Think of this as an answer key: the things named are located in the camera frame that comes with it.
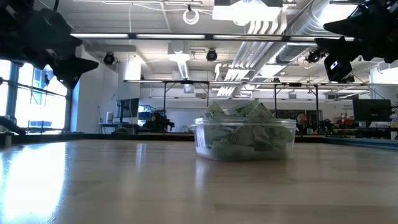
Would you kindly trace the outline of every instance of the wall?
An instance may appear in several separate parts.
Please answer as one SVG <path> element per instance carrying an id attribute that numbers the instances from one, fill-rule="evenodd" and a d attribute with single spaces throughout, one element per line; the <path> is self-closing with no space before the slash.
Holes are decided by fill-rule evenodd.
<path id="1" fill-rule="evenodd" d="M 83 47 L 76 56 L 97 61 Z M 125 66 L 121 66 L 118 74 L 101 63 L 97 69 L 81 76 L 72 93 L 71 131 L 98 133 L 100 118 L 106 121 L 107 111 L 117 113 L 116 100 L 139 97 L 139 84 L 137 87 L 137 84 L 123 83 L 125 70 Z"/>
<path id="2" fill-rule="evenodd" d="M 140 94 L 141 105 L 151 105 L 156 108 L 163 108 L 163 99 L 149 99 L 149 96 L 163 96 L 164 90 L 161 88 L 142 88 Z M 195 97 L 194 94 L 183 94 L 182 89 L 170 89 L 167 96 Z M 310 94 L 305 94 L 302 98 L 311 98 Z M 218 100 L 217 103 L 223 108 L 228 109 L 238 104 L 244 103 L 243 100 Z M 274 109 L 274 100 L 261 100 L 267 108 Z M 204 116 L 206 112 L 206 100 L 193 99 L 166 99 L 167 117 L 175 123 L 175 131 L 181 131 L 183 125 L 191 125 L 193 119 Z M 277 102 L 278 110 L 316 110 L 315 100 L 312 101 L 281 101 Z M 353 116 L 352 102 L 350 101 L 320 101 L 319 110 L 323 113 L 323 119 L 339 118 L 341 113 Z"/>

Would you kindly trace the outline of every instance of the person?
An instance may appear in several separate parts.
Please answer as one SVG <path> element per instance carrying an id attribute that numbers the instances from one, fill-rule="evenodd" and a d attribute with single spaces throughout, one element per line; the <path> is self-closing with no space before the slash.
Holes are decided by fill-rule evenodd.
<path id="1" fill-rule="evenodd" d="M 307 134 L 307 127 L 305 125 L 305 114 L 303 112 L 297 115 L 296 134 Z"/>
<path id="2" fill-rule="evenodd" d="M 147 121 L 143 126 L 143 128 L 150 129 L 152 133 L 161 133 L 162 132 L 162 123 L 160 120 L 159 113 L 153 113 L 150 121 Z"/>

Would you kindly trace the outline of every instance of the ceiling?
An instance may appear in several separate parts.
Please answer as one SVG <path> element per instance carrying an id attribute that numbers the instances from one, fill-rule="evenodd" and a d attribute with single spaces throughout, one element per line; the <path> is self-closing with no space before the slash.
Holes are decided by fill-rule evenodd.
<path id="1" fill-rule="evenodd" d="M 200 9 L 212 10 L 214 1 L 201 0 L 203 5 Z M 310 0 L 296 0 L 295 7 L 287 10 L 287 21 L 294 18 Z M 36 0 L 35 8 L 52 7 L 54 0 Z M 160 6 L 150 5 L 148 7 L 161 9 Z M 165 5 L 167 10 L 185 9 L 186 6 Z M 215 21 L 211 15 L 200 13 L 199 21 L 195 25 L 186 24 L 182 17 L 184 11 L 162 11 L 147 9 L 136 5 L 114 5 L 102 2 L 76 2 L 75 0 L 60 1 L 58 10 L 66 21 L 74 28 L 75 32 L 171 32 L 171 33 L 212 33 L 212 34 L 242 34 L 247 33 L 249 26 L 237 26 L 232 21 Z M 117 46 L 134 45 L 141 53 L 146 67 L 142 69 L 146 79 L 157 78 L 157 74 L 170 74 L 172 70 L 178 70 L 177 64 L 168 60 L 167 49 L 170 41 L 166 40 L 91 40 L 85 45 Z M 214 72 L 218 62 L 228 62 L 235 58 L 242 42 L 228 41 L 188 41 L 191 54 L 187 62 L 189 70 L 208 70 Z M 208 49 L 216 49 L 218 60 L 207 62 L 206 53 Z M 97 57 L 103 57 L 106 52 L 92 52 Z M 119 60 L 128 60 L 132 52 L 116 52 Z M 362 80 L 368 81 L 369 67 L 377 65 L 375 62 L 352 63 L 353 68 L 358 71 L 356 75 Z M 304 56 L 299 57 L 287 66 L 283 73 L 278 74 L 282 82 L 326 82 L 327 75 L 323 62 L 307 64 Z"/>

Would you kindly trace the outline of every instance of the table surface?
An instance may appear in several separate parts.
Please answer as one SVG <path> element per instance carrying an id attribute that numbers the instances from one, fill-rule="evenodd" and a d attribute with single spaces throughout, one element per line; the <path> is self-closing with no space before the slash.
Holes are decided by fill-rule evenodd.
<path id="1" fill-rule="evenodd" d="M 396 151 L 216 162 L 193 142 L 81 140 L 0 155 L 0 223 L 398 223 Z"/>

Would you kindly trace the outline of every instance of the plastic container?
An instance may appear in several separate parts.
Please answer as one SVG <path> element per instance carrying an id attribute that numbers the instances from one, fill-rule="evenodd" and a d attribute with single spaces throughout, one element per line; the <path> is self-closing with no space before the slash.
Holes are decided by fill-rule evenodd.
<path id="1" fill-rule="evenodd" d="M 199 156 L 216 161 L 285 159 L 291 155 L 296 121 L 198 118 L 192 129 Z"/>

